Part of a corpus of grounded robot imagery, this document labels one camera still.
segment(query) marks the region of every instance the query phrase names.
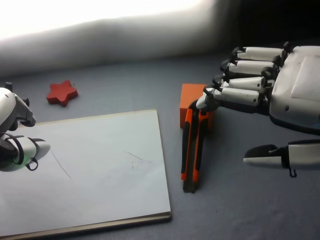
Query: red star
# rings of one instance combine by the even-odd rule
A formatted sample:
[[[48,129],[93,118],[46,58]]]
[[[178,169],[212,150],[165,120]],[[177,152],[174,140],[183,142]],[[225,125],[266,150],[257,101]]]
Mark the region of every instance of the red star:
[[[51,92],[46,97],[50,104],[60,104],[67,106],[69,100],[78,96],[77,89],[71,86],[69,80],[61,84],[50,84]]]

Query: robotic hand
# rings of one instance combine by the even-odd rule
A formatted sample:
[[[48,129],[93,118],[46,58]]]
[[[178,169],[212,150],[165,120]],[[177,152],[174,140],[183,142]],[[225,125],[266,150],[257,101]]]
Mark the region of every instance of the robotic hand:
[[[203,89],[198,109],[258,113],[276,125],[320,135],[320,46],[238,47],[220,70],[219,81],[215,77]],[[296,177],[295,169],[320,168],[320,139],[258,146],[247,151],[244,162],[289,169]]]
[[[6,83],[5,88],[0,87],[0,171],[12,172],[23,167],[34,171],[38,160],[50,150],[50,145],[42,139],[6,133],[8,130],[15,131],[18,121],[26,127],[36,124],[29,109],[29,99],[22,100],[12,91],[11,83]]]

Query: gray wall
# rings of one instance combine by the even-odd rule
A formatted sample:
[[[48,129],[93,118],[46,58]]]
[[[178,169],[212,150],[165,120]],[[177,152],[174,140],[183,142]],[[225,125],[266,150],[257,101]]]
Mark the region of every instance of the gray wall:
[[[0,78],[225,47],[234,40],[228,18],[237,2],[202,0],[184,11],[101,19],[1,40]]]

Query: gray tablecloth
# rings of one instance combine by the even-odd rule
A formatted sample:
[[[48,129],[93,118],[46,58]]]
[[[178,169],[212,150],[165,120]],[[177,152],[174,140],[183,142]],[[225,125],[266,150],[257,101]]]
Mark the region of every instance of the gray tablecloth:
[[[297,171],[298,177],[292,179],[284,169],[243,164],[249,148],[319,138],[276,126],[267,116],[218,109],[214,135],[204,141],[199,189],[195,194],[183,193],[181,87],[183,83],[209,84],[225,56],[114,64],[7,79],[13,82],[15,93],[30,99],[38,122],[158,111],[172,220],[61,239],[320,239],[319,171]],[[49,85],[65,80],[74,84],[79,96],[67,107],[49,105]]]

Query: sheet of paper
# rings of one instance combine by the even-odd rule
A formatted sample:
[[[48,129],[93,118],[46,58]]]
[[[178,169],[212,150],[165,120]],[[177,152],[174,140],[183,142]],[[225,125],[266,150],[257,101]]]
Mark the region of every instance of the sheet of paper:
[[[51,150],[38,169],[0,172],[0,236],[170,212],[155,110],[22,127]]]

